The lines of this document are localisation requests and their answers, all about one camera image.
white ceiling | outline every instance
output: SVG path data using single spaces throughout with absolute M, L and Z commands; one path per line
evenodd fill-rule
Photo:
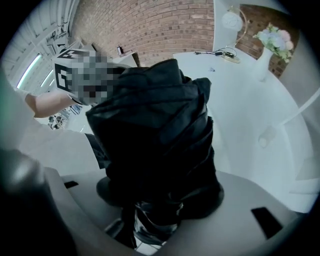
M 13 87 L 18 85 L 31 62 L 41 54 L 40 60 L 25 77 L 20 89 L 36 95 L 48 90 L 49 84 L 54 79 L 53 73 L 46 83 L 40 86 L 53 69 L 51 58 L 60 51 L 60 47 L 68 46 L 67 30 L 78 4 L 79 0 L 43 0 L 21 24 L 1 59 L 1 66 Z M 64 31 L 64 16 L 68 5 L 70 8 L 66 14 L 67 24 Z

white wall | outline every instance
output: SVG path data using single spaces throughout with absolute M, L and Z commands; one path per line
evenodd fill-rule
M 319 64 L 302 33 L 280 81 L 299 107 L 320 88 Z

gray surface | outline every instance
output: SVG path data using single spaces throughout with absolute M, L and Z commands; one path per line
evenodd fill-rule
M 64 183 L 75 181 L 79 184 L 69 188 L 68 191 L 78 206 L 100 230 L 104 230 L 121 216 L 121 208 L 107 204 L 97 194 L 97 183 L 104 177 L 106 177 L 104 169 L 62 177 Z
M 110 211 L 108 211 L 109 207 L 112 208 L 112 206 L 105 206 L 104 201 L 101 203 L 100 198 L 96 198 L 99 197 L 95 193 L 96 183 L 105 176 L 104 170 L 75 175 L 74 177 L 69 176 L 68 179 L 79 183 L 77 189 L 76 187 L 73 188 L 73 191 L 71 191 L 72 188 L 69 189 L 73 196 L 65 189 L 56 171 L 53 176 L 58 185 L 51 182 L 50 186 L 54 188 L 51 191 L 56 202 L 58 202 L 57 205 L 62 212 L 63 219 L 67 220 L 67 223 L 71 222 L 76 234 L 82 235 L 82 232 L 85 232 L 90 239 L 94 241 L 98 239 L 94 243 L 102 243 L 103 237 L 106 236 L 101 232 L 104 221 L 106 219 L 111 221 L 117 218 L 117 216 L 110 214 Z M 225 198 L 221 206 L 207 218 L 184 220 L 177 232 L 157 252 L 157 255 L 241 255 L 264 245 L 267 241 L 259 224 L 252 215 L 251 209 L 266 207 L 284 227 L 297 218 L 294 212 L 287 209 L 255 183 L 219 171 L 217 172 L 217 177 L 225 192 Z M 80 207 L 90 215 L 90 220 L 100 223 L 100 230 L 91 223 L 75 201 L 79 202 L 81 204 Z M 89 233 L 87 233 L 88 223 L 90 223 Z M 114 253 L 112 255 L 121 255 L 120 253 L 122 252 L 128 255 L 133 253 L 131 250 L 123 251 L 124 249 L 119 246 L 119 243 L 108 236 L 106 237 L 106 243 Z
M 97 228 L 73 200 L 55 169 L 45 168 L 44 171 L 54 202 L 73 237 L 79 256 L 142 256 Z
M 266 207 L 285 227 L 297 215 L 255 183 L 217 171 L 224 188 L 221 206 L 209 217 L 185 220 L 156 255 L 233 256 L 263 245 L 266 238 L 251 209 Z

black garbage bag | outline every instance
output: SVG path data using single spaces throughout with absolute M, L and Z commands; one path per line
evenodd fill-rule
M 210 86 L 207 78 L 184 76 L 170 59 L 127 69 L 111 96 L 86 113 L 111 162 L 109 191 L 130 213 L 122 217 L 131 237 L 161 245 L 181 220 L 204 218 L 221 203 Z

white lamp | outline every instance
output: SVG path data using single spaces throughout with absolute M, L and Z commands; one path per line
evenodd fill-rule
M 236 13 L 237 10 L 242 14 L 244 22 L 243 22 L 242 18 Z M 235 8 L 233 6 L 231 6 L 230 9 L 222 16 L 222 25 L 226 29 L 234 30 L 236 32 L 239 32 L 242 29 L 242 27 L 245 25 L 243 35 L 240 36 L 240 38 L 235 41 L 235 43 L 233 45 L 234 47 L 245 36 L 245 34 L 247 33 L 247 29 L 248 29 L 248 22 L 247 22 L 247 18 L 245 16 L 244 12 L 242 10 L 240 10 L 239 8 Z M 240 59 L 238 57 L 229 57 L 229 56 L 224 55 L 224 58 L 230 62 L 240 63 Z
M 230 11 L 230 9 L 222 16 L 222 24 L 226 29 L 237 32 L 239 32 L 244 25 L 241 17 L 238 14 Z

